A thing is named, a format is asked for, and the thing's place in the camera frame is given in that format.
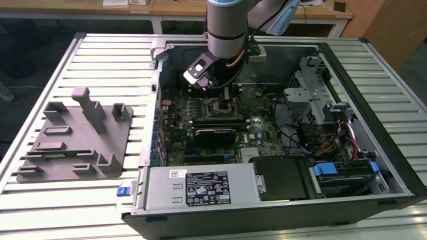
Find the barcode sticker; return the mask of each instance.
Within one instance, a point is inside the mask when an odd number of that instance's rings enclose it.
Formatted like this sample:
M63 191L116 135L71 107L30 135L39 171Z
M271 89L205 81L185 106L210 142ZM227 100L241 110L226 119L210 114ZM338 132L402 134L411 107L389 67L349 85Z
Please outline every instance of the barcode sticker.
M187 174L187 169L175 169L169 171L170 178L185 178Z

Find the metal bracket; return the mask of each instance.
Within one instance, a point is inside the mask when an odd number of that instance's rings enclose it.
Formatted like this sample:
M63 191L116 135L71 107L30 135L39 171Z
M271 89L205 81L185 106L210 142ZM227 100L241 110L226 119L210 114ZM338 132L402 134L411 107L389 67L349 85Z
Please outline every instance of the metal bracket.
M323 114L326 121L334 121L335 119L346 118L347 110L351 110L349 103L337 103L337 104L327 104L323 107Z
M167 41L165 40L153 41L150 54L151 54L151 59L154 61L158 61L159 59L165 58L169 55L166 49L167 49Z
M321 95L315 89L306 88L287 88L285 89L287 100L294 103L306 103L311 100L319 100Z

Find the wooden desk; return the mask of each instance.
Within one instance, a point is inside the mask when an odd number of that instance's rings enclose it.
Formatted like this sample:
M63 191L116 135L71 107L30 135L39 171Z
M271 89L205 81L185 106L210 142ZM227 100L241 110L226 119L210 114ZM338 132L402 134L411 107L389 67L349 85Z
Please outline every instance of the wooden desk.
M291 23L333 25L329 36L341 37L354 15L329 7L307 7L306 14L299 9ZM0 0L0 18L150 20L155 34L163 33L162 21L205 21L206 9L207 0L151 0L116 9L104 9L103 0Z
M309 19L353 19L354 14L330 10L334 9L334 0L326 1L326 6L306 7ZM155 0L153 13L155 15L173 16L205 16L207 14L207 0ZM305 9L299 8L294 16L297 19L305 19Z

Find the white label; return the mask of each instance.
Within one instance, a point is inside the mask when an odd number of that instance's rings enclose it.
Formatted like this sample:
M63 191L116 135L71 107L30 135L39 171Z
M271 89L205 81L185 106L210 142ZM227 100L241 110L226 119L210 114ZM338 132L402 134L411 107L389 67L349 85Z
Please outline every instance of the white label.
M149 14L149 11L131 11L131 14Z
M185 178L187 174L187 169L177 169L169 171L169 177L171 179L174 178Z

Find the white table leg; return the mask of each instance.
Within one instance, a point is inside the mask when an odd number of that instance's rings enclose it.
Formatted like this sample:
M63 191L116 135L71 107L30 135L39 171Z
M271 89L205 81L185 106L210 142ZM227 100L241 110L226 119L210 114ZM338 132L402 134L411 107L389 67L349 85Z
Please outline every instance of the white table leg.
M337 21L337 24L334 25L327 37L329 38L339 38L343 34L347 23L349 23L349 19L339 19Z
M154 34L163 34L162 20L163 20L162 16L151 16Z

